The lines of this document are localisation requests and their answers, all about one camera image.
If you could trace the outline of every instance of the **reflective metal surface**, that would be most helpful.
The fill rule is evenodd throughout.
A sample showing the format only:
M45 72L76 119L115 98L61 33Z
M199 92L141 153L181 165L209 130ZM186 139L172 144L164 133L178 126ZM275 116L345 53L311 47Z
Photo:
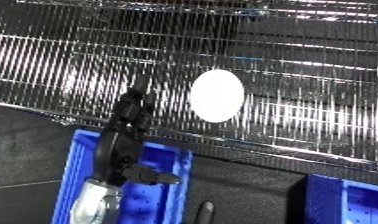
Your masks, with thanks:
M216 68L246 85L222 124L188 103ZM378 171L378 0L0 1L0 105L102 125L144 73L153 136Z

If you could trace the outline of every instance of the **white ball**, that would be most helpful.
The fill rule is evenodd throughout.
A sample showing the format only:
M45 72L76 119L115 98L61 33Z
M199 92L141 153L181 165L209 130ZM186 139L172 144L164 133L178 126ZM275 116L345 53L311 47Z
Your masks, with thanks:
M240 80L226 70L211 70L196 79L192 86L192 110L203 120L220 123L234 117L244 101Z

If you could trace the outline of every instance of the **black surface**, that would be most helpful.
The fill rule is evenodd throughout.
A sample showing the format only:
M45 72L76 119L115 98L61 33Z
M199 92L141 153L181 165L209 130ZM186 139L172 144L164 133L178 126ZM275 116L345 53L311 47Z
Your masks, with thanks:
M0 107L0 224L50 222L73 130Z
M0 188L0 224L50 223L60 182Z
M205 200L216 208L215 223L302 223L303 192L290 200L293 186L305 175L197 157L193 163L185 223L194 223Z

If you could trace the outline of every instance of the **blue container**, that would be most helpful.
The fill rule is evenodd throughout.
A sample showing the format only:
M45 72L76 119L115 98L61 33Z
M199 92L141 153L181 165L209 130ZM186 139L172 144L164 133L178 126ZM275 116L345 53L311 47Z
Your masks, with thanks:
M378 186L310 175L307 224L378 224Z
M69 223L70 210L79 196L86 177L92 173L92 159L99 133L77 130L73 137L52 223ZM147 186L127 183L123 186L121 216L124 224L181 223L191 169L192 153L146 142L140 160L158 171L180 176L178 185Z

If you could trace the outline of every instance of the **metal grate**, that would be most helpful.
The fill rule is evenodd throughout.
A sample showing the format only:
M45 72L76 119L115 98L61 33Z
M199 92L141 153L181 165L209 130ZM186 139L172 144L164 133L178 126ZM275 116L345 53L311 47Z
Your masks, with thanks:
M223 124L188 103L215 68L246 87ZM0 1L0 105L101 125L144 73L153 136L378 171L378 0Z

